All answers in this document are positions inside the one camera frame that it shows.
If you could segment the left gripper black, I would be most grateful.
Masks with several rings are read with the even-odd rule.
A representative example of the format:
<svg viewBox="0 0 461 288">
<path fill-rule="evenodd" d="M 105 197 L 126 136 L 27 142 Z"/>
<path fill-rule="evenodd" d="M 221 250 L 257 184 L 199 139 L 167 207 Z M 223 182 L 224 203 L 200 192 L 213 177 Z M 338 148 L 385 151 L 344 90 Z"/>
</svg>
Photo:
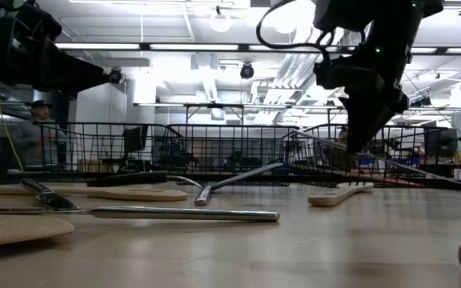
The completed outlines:
<svg viewBox="0 0 461 288">
<path fill-rule="evenodd" d="M 20 82 L 63 91 L 106 84 L 105 70 L 62 52 L 54 41 L 62 27 L 35 1 L 0 1 L 0 82 Z"/>
</svg>

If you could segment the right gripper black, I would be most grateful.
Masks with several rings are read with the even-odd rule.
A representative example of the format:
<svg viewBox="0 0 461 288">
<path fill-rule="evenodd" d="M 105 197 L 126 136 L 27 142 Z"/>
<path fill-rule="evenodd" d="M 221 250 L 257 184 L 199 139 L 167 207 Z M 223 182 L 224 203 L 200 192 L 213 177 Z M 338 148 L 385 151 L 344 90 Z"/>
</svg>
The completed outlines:
<svg viewBox="0 0 461 288">
<path fill-rule="evenodd" d="M 352 154 L 368 149 L 378 131 L 391 118 L 409 108 L 408 97 L 393 79 L 387 81 L 379 71 L 354 56 L 325 59 L 315 63 L 316 83 L 325 90 L 343 87 L 351 97 L 369 96 L 379 102 L 342 99 L 347 111 L 347 151 Z"/>
</svg>

